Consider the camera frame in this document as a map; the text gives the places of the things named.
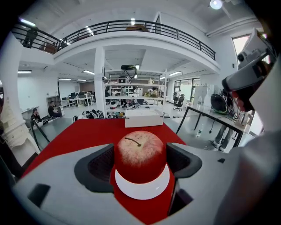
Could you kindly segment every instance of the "red apple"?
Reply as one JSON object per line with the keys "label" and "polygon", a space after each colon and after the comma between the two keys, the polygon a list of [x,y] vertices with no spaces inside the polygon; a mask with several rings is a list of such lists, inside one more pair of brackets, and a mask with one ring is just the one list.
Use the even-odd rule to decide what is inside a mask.
{"label": "red apple", "polygon": [[156,179],[166,165],[163,142],[147,131],[135,131],[123,137],[115,149],[115,167],[132,183],[147,183]]}

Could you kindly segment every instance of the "black metal railing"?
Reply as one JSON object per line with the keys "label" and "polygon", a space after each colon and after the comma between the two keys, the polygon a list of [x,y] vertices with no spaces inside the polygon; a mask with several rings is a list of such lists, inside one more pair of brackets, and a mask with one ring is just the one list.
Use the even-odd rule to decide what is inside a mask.
{"label": "black metal railing", "polygon": [[[18,26],[14,28],[15,31],[17,29],[23,30],[22,28],[18,28]],[[12,32],[16,35],[19,35],[19,32],[15,32],[14,30]],[[46,38],[40,39],[43,38],[43,36],[37,35],[40,38],[36,38],[35,40],[38,41],[40,40],[40,42],[37,43],[33,42],[33,44],[39,45],[39,47],[36,47],[38,49],[41,49],[43,51],[48,51],[50,53],[55,53],[79,40],[102,33],[118,32],[118,31],[139,31],[139,32],[149,32],[149,33],[156,33],[159,35],[168,36],[199,49],[213,60],[216,59],[215,51],[211,49],[209,46],[207,46],[206,44],[204,44],[203,42],[201,42],[200,40],[198,40],[197,38],[193,37],[192,35],[164,24],[145,21],[145,20],[135,20],[134,24],[132,24],[131,20],[114,20],[114,21],[98,23],[80,29],[78,31],[75,31],[74,33],[67,35],[61,40],[37,29],[37,32],[43,34],[43,36],[46,36]],[[25,40],[26,37],[27,37],[26,34],[25,34],[25,38],[18,38],[16,36],[17,39],[23,41],[22,43],[23,45],[26,45],[27,43]]]}

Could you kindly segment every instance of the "sneaker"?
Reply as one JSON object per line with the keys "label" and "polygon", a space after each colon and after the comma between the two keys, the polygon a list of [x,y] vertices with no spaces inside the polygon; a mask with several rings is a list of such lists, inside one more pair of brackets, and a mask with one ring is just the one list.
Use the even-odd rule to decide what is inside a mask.
{"label": "sneaker", "polygon": [[224,148],[223,147],[219,147],[219,151],[224,152]]}
{"label": "sneaker", "polygon": [[219,147],[219,145],[220,145],[220,144],[217,143],[216,141],[212,141],[211,143],[212,143],[212,145],[215,146],[216,148]]}

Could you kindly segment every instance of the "apple stem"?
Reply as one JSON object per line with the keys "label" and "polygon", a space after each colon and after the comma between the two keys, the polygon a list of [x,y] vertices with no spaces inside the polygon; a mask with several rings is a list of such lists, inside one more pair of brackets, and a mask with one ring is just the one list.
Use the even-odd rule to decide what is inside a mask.
{"label": "apple stem", "polygon": [[135,140],[133,140],[133,139],[131,139],[131,138],[125,138],[125,139],[128,139],[128,140],[131,140],[131,141],[136,142]]}

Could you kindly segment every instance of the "balcony railing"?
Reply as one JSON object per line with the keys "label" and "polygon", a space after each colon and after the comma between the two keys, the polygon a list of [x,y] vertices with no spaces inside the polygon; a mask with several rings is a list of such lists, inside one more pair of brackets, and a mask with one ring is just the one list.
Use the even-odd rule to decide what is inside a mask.
{"label": "balcony railing", "polygon": [[[198,40],[197,38],[193,37],[192,35],[164,24],[145,20],[135,20],[134,24],[132,24],[131,20],[114,20],[98,23],[75,31],[74,33],[67,35],[61,40],[32,27],[28,27],[31,29],[31,31],[23,29],[23,26],[28,27],[27,25],[24,25],[23,23],[19,22],[12,30],[16,38],[19,39],[25,47],[34,47],[50,53],[55,53],[74,42],[102,33],[138,31],[156,33],[159,35],[164,35],[177,39],[204,52],[213,60],[216,59],[215,51],[200,40]],[[35,37],[34,41],[32,41],[31,44],[30,36],[32,38]]]}

